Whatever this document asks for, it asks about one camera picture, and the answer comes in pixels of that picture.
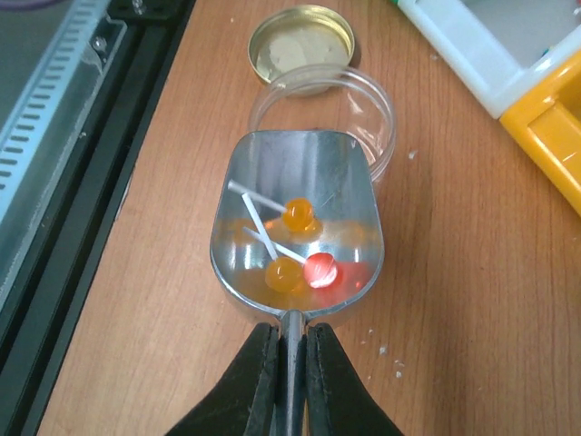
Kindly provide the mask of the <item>yellow plastic bin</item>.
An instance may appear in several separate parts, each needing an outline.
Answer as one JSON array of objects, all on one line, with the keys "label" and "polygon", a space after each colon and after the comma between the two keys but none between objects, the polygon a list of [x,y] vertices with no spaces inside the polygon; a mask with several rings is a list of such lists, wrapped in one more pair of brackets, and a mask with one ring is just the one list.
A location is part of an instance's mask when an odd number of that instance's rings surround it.
[{"label": "yellow plastic bin", "polygon": [[500,117],[522,150],[580,211],[580,53],[524,94]]}]

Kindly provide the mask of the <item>metal scoop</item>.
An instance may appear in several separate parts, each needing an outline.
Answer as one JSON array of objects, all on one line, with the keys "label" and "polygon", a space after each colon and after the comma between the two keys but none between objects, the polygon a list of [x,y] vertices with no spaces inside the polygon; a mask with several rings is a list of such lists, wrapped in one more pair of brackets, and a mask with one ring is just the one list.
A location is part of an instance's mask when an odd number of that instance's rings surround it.
[{"label": "metal scoop", "polygon": [[242,137],[225,175],[210,259],[240,306],[280,326],[271,434],[302,433],[307,330],[359,302],[384,256],[368,160],[354,136],[271,130]]}]

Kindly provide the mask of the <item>clear plastic jar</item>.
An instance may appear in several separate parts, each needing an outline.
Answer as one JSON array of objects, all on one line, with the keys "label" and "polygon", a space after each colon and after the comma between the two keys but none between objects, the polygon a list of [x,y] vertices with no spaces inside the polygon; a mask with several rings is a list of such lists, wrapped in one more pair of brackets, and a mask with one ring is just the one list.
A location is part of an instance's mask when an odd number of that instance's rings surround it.
[{"label": "clear plastic jar", "polygon": [[397,137],[395,108],[386,91],[367,74],[339,64],[303,66],[275,79],[254,100],[248,130],[349,134],[361,145],[374,184],[387,170]]}]

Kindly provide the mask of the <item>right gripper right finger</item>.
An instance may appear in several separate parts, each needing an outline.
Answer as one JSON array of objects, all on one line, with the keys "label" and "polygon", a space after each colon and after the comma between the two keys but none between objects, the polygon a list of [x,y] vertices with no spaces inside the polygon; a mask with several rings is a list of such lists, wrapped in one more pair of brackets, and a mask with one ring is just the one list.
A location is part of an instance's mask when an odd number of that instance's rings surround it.
[{"label": "right gripper right finger", "polygon": [[310,435],[400,435],[372,399],[329,324],[307,332],[306,388]]}]

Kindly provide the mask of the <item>orange lollipop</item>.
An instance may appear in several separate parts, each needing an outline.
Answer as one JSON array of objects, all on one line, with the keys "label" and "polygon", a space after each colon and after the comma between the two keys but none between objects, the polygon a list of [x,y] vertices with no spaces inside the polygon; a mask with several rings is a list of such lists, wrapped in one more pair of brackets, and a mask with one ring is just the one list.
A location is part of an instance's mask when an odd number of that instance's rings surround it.
[{"label": "orange lollipop", "polygon": [[241,198],[256,228],[255,231],[246,229],[246,232],[265,246],[271,258],[271,262],[265,270],[266,284],[275,292],[294,292],[302,280],[302,267],[295,259],[282,252],[271,240],[250,195],[244,193]]},{"label": "orange lollipop", "polygon": [[280,204],[233,180],[228,182],[227,187],[238,194],[248,194],[252,200],[280,213],[285,225],[292,232],[304,232],[314,221],[314,208],[305,198],[296,198],[286,204]]}]

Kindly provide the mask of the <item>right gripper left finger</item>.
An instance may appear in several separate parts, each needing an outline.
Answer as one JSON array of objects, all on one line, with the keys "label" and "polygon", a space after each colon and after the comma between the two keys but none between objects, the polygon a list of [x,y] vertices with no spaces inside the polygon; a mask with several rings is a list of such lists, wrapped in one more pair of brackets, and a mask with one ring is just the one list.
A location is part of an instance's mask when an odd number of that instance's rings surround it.
[{"label": "right gripper left finger", "polygon": [[279,329],[257,324],[210,392],[170,435],[268,435],[274,410]]}]

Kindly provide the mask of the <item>white plastic bin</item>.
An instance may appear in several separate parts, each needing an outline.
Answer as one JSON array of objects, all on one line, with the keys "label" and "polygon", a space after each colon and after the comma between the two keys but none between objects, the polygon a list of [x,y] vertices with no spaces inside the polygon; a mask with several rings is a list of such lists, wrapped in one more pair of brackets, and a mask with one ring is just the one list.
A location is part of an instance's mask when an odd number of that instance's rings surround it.
[{"label": "white plastic bin", "polygon": [[575,1],[399,1],[463,84],[498,119],[580,49]]}]

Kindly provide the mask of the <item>gold jar lid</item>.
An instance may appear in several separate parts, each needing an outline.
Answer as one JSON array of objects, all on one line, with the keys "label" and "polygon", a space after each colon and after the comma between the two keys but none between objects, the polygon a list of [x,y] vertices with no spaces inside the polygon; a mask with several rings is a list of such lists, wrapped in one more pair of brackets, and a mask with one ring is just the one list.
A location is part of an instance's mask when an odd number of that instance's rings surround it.
[{"label": "gold jar lid", "polygon": [[267,17],[253,31],[247,53],[265,84],[307,66],[350,65],[356,51],[350,23],[322,5],[296,5]]}]

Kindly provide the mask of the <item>red lollipop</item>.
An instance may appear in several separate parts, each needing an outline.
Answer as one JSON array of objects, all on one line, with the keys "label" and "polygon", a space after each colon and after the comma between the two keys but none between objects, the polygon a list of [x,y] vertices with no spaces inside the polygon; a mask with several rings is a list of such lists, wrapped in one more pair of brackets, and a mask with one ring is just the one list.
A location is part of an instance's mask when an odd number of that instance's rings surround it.
[{"label": "red lollipop", "polygon": [[331,254],[314,253],[309,257],[303,257],[286,246],[275,244],[302,267],[302,280],[299,287],[306,283],[312,289],[328,288],[339,278],[340,268]]}]

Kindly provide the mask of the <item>black aluminium front rail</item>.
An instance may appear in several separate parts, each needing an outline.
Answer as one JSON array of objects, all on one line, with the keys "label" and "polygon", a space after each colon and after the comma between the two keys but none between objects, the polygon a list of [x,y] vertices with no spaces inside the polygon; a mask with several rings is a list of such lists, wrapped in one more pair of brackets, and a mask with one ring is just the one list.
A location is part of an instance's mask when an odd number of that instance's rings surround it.
[{"label": "black aluminium front rail", "polygon": [[1,432],[37,433],[126,192],[191,1],[115,1],[126,27],[1,313]]}]

